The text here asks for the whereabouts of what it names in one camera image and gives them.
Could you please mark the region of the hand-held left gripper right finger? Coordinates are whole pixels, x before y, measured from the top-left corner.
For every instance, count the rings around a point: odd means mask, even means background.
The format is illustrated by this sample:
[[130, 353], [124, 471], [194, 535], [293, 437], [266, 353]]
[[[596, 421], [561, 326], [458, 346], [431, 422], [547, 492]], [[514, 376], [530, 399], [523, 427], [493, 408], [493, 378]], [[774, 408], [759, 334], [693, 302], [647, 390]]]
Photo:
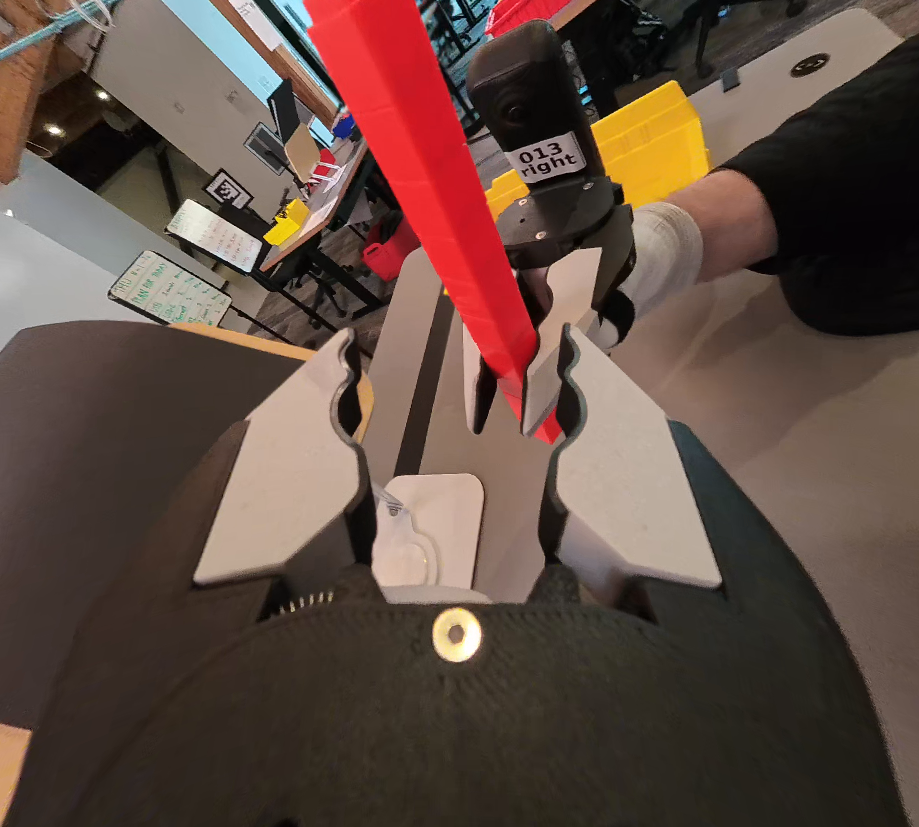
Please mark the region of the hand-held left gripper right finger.
[[613, 606], [637, 581], [707, 591], [721, 573], [664, 411], [576, 326], [561, 332], [556, 417], [538, 518], [547, 564]]

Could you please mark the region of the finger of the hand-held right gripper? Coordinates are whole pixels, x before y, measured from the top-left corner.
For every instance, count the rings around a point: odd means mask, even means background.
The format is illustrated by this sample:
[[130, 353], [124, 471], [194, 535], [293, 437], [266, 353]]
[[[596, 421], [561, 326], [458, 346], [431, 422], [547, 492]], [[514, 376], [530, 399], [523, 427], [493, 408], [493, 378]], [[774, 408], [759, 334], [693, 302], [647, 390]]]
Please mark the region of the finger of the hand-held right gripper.
[[593, 309], [594, 284], [601, 259], [599, 247], [576, 249], [548, 267], [545, 280], [551, 302], [537, 328], [538, 349], [527, 368], [522, 399], [521, 432], [533, 437], [557, 405], [559, 346], [566, 324], [594, 341], [600, 320]]
[[464, 408], [468, 430], [479, 435], [487, 422], [498, 379], [483, 358], [465, 324], [462, 327], [462, 368]]

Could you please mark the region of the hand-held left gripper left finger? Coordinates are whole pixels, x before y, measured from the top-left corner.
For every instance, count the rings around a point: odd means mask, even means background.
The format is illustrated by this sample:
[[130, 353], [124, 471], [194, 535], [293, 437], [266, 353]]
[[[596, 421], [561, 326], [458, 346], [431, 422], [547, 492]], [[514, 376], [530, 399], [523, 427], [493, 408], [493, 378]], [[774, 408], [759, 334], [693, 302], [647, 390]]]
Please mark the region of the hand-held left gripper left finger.
[[362, 422], [354, 330], [330, 338], [245, 421], [196, 585], [279, 577], [287, 587], [330, 587], [369, 564], [374, 499]]

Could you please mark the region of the red linked cube strip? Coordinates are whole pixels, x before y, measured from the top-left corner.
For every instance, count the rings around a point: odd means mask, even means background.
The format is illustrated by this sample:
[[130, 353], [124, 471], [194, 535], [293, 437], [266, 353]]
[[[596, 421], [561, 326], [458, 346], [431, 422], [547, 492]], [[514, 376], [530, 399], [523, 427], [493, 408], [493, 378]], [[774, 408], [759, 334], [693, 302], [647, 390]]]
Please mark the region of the red linked cube strip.
[[415, 0], [304, 0], [310, 38], [518, 420], [538, 348]]

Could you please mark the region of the person's right hand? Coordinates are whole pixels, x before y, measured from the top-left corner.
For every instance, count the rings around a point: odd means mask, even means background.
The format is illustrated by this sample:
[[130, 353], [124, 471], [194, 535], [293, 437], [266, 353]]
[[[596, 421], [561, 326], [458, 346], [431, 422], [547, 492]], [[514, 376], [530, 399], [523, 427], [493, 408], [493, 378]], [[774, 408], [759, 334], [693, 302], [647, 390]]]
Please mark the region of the person's right hand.
[[630, 301], [635, 321], [693, 286], [703, 259], [703, 238], [692, 217], [668, 202], [634, 212], [635, 263], [619, 291]]

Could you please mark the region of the background work table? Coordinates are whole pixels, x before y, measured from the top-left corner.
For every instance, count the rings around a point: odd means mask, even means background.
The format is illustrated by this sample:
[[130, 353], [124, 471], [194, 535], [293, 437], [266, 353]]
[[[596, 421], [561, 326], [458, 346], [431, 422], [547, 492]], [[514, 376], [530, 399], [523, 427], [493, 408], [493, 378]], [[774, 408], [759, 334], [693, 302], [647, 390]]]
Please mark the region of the background work table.
[[269, 247], [254, 277], [279, 317], [304, 321], [308, 336], [382, 312], [394, 282], [364, 262], [370, 230], [388, 212], [388, 188], [367, 142], [335, 148], [336, 165], [306, 200], [309, 214], [293, 234]]

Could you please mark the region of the whiteboard with green writing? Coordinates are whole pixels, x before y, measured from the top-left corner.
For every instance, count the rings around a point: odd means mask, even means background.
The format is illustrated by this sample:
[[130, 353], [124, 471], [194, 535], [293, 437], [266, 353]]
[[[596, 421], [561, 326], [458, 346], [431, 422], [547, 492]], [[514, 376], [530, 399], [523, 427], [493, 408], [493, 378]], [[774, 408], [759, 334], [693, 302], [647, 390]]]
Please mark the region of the whiteboard with green writing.
[[218, 327], [233, 305], [230, 295], [152, 250], [139, 253], [107, 297], [160, 325]]
[[260, 237], [192, 200], [181, 204], [167, 224], [166, 233], [244, 275], [255, 270], [262, 252]]

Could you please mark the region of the background book stand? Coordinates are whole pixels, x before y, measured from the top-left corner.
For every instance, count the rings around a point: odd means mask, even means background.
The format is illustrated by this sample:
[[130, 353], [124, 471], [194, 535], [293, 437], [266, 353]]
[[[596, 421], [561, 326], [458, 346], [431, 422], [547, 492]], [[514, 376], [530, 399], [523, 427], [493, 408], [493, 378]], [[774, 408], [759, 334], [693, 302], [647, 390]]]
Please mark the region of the background book stand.
[[[307, 178], [319, 163], [339, 166], [334, 156], [331, 157], [330, 162], [324, 160], [322, 151], [311, 131], [315, 115], [295, 94], [291, 78], [281, 81], [269, 96], [268, 104], [276, 131], [284, 145], [289, 166], [293, 175], [301, 183], [311, 185], [307, 182]], [[324, 184], [314, 185], [323, 185], [325, 191], [329, 189]]]

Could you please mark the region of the small yellow plastic bin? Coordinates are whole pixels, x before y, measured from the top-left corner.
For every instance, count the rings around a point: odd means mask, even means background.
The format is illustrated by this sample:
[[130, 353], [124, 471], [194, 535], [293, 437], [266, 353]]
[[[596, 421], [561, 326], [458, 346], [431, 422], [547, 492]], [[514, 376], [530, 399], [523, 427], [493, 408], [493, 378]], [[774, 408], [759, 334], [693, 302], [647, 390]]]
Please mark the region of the small yellow plastic bin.
[[291, 200], [275, 216], [273, 225], [264, 235], [264, 242], [270, 246], [281, 246], [303, 227], [310, 214], [303, 199]]

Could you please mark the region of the white paper sheet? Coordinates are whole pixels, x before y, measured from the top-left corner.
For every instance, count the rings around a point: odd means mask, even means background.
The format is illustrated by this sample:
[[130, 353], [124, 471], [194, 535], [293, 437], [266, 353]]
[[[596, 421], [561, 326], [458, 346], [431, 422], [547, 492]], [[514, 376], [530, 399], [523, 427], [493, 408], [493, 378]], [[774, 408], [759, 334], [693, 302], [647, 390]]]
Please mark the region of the white paper sheet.
[[279, 31], [255, 0], [228, 0], [228, 2], [268, 51], [275, 52], [281, 46], [282, 38]]

